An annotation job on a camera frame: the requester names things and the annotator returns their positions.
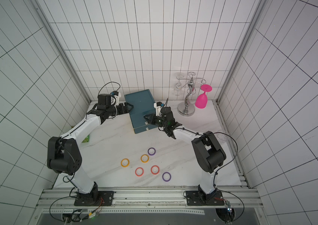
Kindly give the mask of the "teal three-drawer cabinet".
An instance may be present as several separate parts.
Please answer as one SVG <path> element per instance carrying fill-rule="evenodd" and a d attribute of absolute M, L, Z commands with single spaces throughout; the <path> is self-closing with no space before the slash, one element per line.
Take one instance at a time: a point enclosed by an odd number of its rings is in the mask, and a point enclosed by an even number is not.
<path fill-rule="evenodd" d="M 156 113 L 154 108 L 155 101 L 150 90 L 126 94 L 124 97 L 128 104 L 133 105 L 129 115 L 135 134 L 157 128 L 157 126 L 149 124 L 144 118 L 147 114 Z"/>

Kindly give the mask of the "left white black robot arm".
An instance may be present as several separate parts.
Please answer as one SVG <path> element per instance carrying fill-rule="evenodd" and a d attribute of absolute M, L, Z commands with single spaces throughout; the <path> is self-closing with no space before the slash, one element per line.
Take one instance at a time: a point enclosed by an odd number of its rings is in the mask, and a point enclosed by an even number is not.
<path fill-rule="evenodd" d="M 118 105 L 95 104 L 85 118 L 60 137 L 51 137 L 47 146 L 47 167 L 55 173 L 64 173 L 63 182 L 77 189 L 75 206 L 90 206 L 102 203 L 98 185 L 82 167 L 79 145 L 105 120 L 127 114 L 134 108 L 125 102 Z"/>

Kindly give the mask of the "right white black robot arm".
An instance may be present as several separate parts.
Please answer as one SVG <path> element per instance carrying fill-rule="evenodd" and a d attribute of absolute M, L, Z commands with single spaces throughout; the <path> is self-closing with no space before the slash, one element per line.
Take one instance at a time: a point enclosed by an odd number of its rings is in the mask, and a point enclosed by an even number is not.
<path fill-rule="evenodd" d="M 202 178 L 197 191 L 185 191 L 187 205 L 225 205 L 222 192 L 216 189 L 214 172 L 220 169 L 226 160 L 226 153 L 215 134 L 207 131 L 199 134 L 178 123 L 170 107 L 163 107 L 159 113 L 144 115 L 148 124 L 161 127 L 168 137 L 192 145 L 198 165 L 202 169 Z"/>

